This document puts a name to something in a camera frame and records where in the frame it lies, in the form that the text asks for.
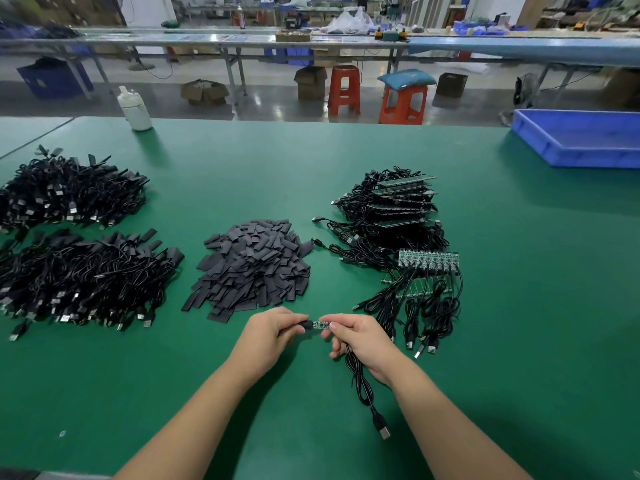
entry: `blue cushion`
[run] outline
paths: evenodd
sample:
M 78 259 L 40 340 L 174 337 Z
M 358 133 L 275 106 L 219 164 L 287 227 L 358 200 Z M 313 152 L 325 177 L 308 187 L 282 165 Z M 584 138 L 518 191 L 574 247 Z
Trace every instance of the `blue cushion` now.
M 408 86 L 431 86 L 436 80 L 431 74 L 423 72 L 420 69 L 405 69 L 391 74 L 381 75 L 378 80 L 385 83 L 395 91 L 406 88 Z

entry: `floor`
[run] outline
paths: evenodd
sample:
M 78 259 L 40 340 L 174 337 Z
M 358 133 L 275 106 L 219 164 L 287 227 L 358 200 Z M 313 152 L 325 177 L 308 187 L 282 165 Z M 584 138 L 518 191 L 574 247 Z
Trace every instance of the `floor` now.
M 342 55 L 353 55 L 343 51 Z M 78 96 L 71 100 L 38 100 L 23 83 L 15 70 L 33 62 L 29 57 L 5 56 L 0 58 L 0 107 L 2 116 L 120 116 L 120 108 L 109 93 L 110 87 L 102 80 L 91 60 L 84 67 L 95 90 L 93 100 Z M 231 97 L 226 105 L 215 108 L 195 107 L 180 98 L 180 85 L 195 79 L 208 79 L 228 84 L 227 69 L 220 60 L 193 60 L 183 57 L 180 63 L 169 64 L 164 59 L 149 59 L 156 68 L 150 72 L 132 72 L 129 63 L 118 59 L 102 59 L 105 71 L 114 88 L 125 84 L 143 97 L 153 118 L 186 118 L 217 120 L 260 121 L 338 121 L 343 123 L 376 123 L 380 112 L 383 85 L 376 78 L 386 72 L 385 62 L 358 63 L 361 68 L 361 114 L 349 113 L 341 108 L 336 117 L 326 110 L 326 97 L 321 101 L 299 101 L 296 83 L 293 80 L 299 66 L 275 64 L 255 60 L 244 62 L 247 95 L 241 95 L 239 104 L 233 106 Z M 527 72 L 538 74 L 542 67 L 535 64 L 468 64 L 476 72 L 461 70 L 459 66 L 447 64 L 424 64 L 418 61 L 402 62 L 400 69 L 416 67 L 429 72 L 436 79 L 443 72 L 458 72 L 469 75 L 464 95 L 460 99 L 436 96 L 429 92 L 428 108 L 424 124 L 500 126 L 498 113 L 513 108 L 513 87 L 517 76 Z M 237 67 L 234 67 L 236 84 L 239 84 Z M 561 85 L 564 72 L 551 71 L 543 88 Z M 599 90 L 606 79 L 589 72 L 576 72 L 572 82 L 562 95 L 558 109 L 602 109 L 598 103 Z M 550 107 L 556 90 L 543 91 L 540 107 Z

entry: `red plastic stool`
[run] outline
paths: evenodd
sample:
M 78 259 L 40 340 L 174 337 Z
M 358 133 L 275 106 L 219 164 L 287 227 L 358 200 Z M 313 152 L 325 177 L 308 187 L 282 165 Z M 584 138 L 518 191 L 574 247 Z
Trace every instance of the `red plastic stool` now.
M 424 106 L 427 104 L 427 88 L 428 86 L 413 85 L 397 92 L 397 102 L 395 106 L 387 107 L 389 99 L 389 91 L 391 88 L 385 88 L 385 98 L 380 108 L 380 117 L 378 124 L 388 125 L 421 125 L 424 117 Z M 414 94 L 422 94 L 422 104 L 420 111 L 411 108 L 411 97 Z
M 342 79 L 349 78 L 349 87 L 340 87 Z M 338 114 L 338 108 L 347 104 L 360 114 L 360 71 L 356 66 L 336 66 L 331 71 L 331 85 L 329 86 L 329 114 Z

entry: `forearm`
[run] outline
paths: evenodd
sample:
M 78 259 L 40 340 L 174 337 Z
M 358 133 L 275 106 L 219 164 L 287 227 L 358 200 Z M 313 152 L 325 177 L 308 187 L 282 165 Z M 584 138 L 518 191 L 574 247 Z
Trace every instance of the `forearm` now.
M 393 373 L 391 388 L 436 480 L 530 479 L 411 360 Z
M 223 364 L 114 480 L 200 480 L 242 396 L 250 387 Z

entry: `green workbench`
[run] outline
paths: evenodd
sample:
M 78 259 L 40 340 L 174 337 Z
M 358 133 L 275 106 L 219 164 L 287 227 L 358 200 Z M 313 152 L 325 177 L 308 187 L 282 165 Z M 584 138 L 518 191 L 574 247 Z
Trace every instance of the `green workbench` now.
M 149 329 L 40 323 L 0 342 L 0 465 L 115 473 L 224 361 L 251 315 L 222 325 L 206 320 L 208 304 L 180 311 L 203 240 L 288 218 L 302 240 L 336 242 L 311 217 L 340 219 L 332 199 L 398 165 L 437 175 L 438 218 L 464 277 L 460 322 L 420 366 L 538 479 L 640 470 L 640 173 L 550 168 L 503 128 L 154 124 L 135 134 L 121 118 L 79 118 L 37 142 L 83 162 L 113 155 L 150 177 L 148 203 L 117 229 L 153 226 L 186 259 Z M 0 160 L 0 180 L 32 156 Z M 305 259 L 310 284 L 291 308 L 313 319 L 382 288 L 378 273 L 326 250 Z M 14 324 L 0 320 L 0 337 Z M 392 434 L 383 442 L 329 350 L 308 335 L 285 353 L 236 411 L 210 478 L 428 477 L 390 391 L 374 384 Z
M 71 120 L 73 118 L 0 117 L 0 134 L 2 134 L 0 158 L 7 156 L 17 148 L 35 142 L 38 138 L 64 126 Z

